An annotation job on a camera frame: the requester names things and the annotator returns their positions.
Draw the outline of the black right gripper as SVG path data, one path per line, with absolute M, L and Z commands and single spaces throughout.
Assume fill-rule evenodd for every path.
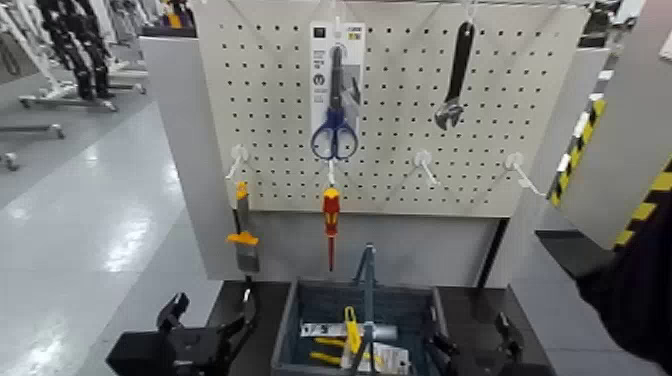
M 438 373 L 443 376 L 529 376 L 532 369 L 519 363 L 525 348 L 524 337 L 514 322 L 504 313 L 495 318 L 495 328 L 501 337 L 498 349 L 511 361 L 479 365 L 473 359 L 454 358 L 459 353 L 456 342 L 440 328 L 436 308 L 429 308 L 423 346 Z

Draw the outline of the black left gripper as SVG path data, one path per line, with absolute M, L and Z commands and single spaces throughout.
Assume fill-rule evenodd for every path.
M 255 289 L 245 289 L 242 311 L 218 330 L 182 328 L 180 318 L 189 303 L 184 292 L 175 294 L 157 315 L 159 331 L 122 333 L 106 364 L 116 375 L 125 376 L 227 375 L 230 364 L 257 327 Z

